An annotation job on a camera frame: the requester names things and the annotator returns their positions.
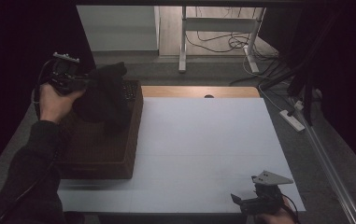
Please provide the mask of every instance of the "white cable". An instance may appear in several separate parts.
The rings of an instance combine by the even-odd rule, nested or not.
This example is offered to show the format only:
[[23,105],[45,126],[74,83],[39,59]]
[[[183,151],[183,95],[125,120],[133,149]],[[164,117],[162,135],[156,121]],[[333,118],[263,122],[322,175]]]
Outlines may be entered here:
[[270,103],[271,103],[274,107],[276,107],[276,108],[278,108],[280,111],[282,111],[282,109],[281,109],[279,106],[277,106],[276,104],[274,104],[274,102],[273,102],[270,98],[268,98],[268,96],[263,92],[263,90],[262,90],[262,85],[259,85],[259,90],[260,90],[260,92],[270,101]]

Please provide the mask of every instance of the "person's hand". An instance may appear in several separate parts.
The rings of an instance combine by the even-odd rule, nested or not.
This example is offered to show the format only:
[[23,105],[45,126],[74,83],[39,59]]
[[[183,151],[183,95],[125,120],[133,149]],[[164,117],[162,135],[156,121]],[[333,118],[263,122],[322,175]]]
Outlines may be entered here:
[[[283,201],[286,206],[290,208],[288,200],[285,197],[283,197]],[[260,214],[256,216],[256,218],[264,220],[267,224],[294,224],[291,215],[282,208],[280,208],[274,215]]]
[[85,91],[74,91],[68,95],[60,95],[50,84],[40,87],[40,120],[59,123],[69,113],[73,102]]

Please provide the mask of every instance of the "brown wooden box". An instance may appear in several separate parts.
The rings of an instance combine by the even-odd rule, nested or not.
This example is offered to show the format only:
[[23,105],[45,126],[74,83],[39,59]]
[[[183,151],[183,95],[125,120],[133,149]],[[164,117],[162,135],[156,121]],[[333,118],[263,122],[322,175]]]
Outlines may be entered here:
[[128,106],[131,123],[121,133],[105,134],[104,123],[84,122],[71,113],[61,124],[63,150],[56,162],[62,179],[129,179],[135,164],[137,135],[143,108],[140,82]]

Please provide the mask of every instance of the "black cloth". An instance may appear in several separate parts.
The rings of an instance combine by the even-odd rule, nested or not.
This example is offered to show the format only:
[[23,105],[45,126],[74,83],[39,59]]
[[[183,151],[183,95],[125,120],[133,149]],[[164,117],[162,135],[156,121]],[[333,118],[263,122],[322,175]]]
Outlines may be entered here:
[[[59,127],[40,120],[32,126],[28,143],[14,156],[5,185],[0,191],[0,216],[39,177],[46,174],[58,147]],[[57,189],[61,178],[52,167],[7,216],[5,223],[66,223]]]
[[126,73],[124,63],[93,69],[88,76],[97,84],[89,86],[84,95],[73,103],[73,110],[87,122],[125,127],[131,117],[122,89],[122,77]]

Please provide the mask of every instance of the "wall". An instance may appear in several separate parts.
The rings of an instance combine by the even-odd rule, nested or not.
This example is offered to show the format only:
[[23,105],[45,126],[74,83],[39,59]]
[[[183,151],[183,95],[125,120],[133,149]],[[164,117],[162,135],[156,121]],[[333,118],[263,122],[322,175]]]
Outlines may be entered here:
[[158,7],[77,8],[92,51],[158,50]]

